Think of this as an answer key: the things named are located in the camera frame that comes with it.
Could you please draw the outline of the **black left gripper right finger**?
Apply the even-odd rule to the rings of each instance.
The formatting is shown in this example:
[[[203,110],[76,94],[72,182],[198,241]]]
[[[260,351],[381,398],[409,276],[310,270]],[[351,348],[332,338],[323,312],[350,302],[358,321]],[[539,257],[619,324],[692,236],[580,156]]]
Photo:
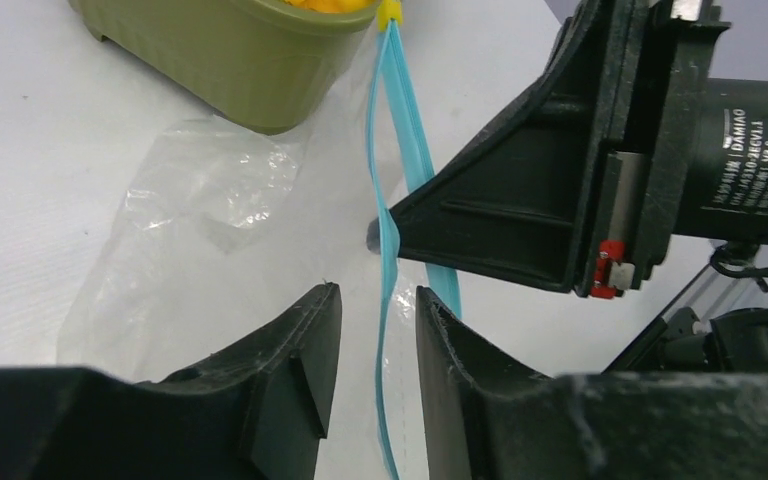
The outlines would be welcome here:
[[[768,479],[768,375],[547,377],[416,292],[433,479]]]

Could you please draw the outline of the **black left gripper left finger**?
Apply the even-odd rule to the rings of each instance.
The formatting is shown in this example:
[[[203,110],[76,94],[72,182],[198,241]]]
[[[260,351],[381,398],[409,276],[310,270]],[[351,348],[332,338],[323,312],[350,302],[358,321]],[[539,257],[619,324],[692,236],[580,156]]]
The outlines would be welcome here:
[[[335,283],[159,382],[0,368],[0,479],[311,479],[340,352]]]

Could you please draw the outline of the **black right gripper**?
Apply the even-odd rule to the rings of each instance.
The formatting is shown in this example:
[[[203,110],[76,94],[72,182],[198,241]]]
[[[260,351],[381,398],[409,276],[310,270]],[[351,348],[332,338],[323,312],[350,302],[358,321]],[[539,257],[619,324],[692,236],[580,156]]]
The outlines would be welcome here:
[[[720,17],[580,3],[538,79],[391,209],[398,257],[581,297],[639,288],[678,221]]]

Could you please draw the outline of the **clear zip top bag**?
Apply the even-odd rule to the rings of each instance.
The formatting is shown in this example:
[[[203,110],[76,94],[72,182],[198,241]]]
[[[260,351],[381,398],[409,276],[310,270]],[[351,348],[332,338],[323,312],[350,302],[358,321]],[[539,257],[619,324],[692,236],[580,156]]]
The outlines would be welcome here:
[[[266,136],[218,116],[154,141],[65,317],[56,359],[158,380],[337,283],[340,360],[320,479],[425,479],[416,290],[461,304],[456,273],[400,260],[392,205],[434,172],[385,2],[300,126]]]

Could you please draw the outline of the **olive green plastic basket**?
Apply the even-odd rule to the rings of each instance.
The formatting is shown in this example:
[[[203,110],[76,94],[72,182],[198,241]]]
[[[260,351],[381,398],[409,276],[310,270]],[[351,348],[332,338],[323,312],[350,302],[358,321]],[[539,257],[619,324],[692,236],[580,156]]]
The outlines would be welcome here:
[[[379,7],[323,13],[285,1],[70,0],[112,41],[228,120],[274,135],[319,107]]]

